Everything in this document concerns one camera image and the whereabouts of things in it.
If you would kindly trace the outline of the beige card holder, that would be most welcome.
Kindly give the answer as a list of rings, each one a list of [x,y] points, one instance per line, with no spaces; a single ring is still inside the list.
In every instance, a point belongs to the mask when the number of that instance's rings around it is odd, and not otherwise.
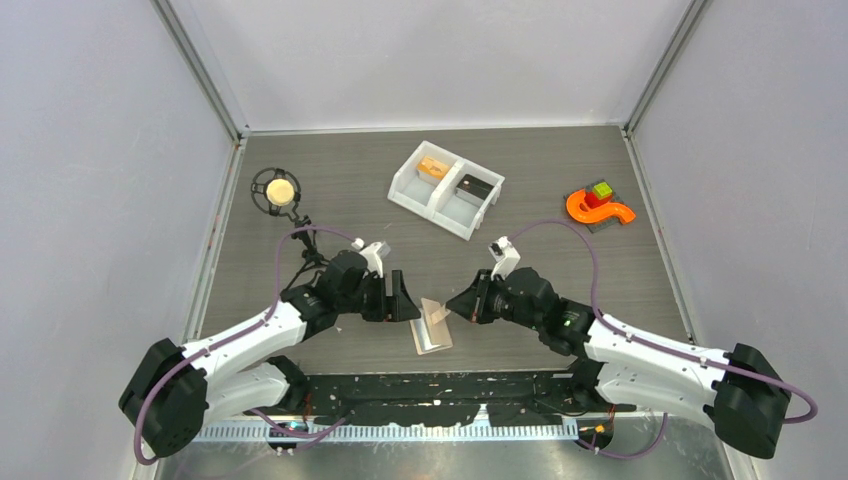
[[[453,347],[447,319],[450,311],[435,300],[422,298],[420,316],[410,322],[418,355],[426,355]]]

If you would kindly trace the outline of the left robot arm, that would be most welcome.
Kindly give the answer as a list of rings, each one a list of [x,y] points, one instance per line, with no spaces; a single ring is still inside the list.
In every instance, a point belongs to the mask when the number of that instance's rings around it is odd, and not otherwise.
[[[216,335],[176,345],[151,345],[119,398],[134,427],[137,460],[150,465],[191,443],[208,424],[255,408],[298,412],[308,382],[281,350],[334,327],[339,316],[366,322],[407,322],[421,310],[403,274],[382,269],[380,243],[337,254],[307,284],[282,290],[255,316]]]

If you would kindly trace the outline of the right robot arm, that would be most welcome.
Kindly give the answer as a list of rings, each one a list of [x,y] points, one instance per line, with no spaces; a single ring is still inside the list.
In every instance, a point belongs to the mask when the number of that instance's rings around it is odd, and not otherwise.
[[[506,278],[481,270],[446,307],[477,324],[504,320],[535,331],[550,350],[578,360],[571,397],[584,410],[603,403],[646,407],[710,427],[730,447],[771,459],[790,392],[756,348],[698,347],[628,326],[558,295],[532,268]]]

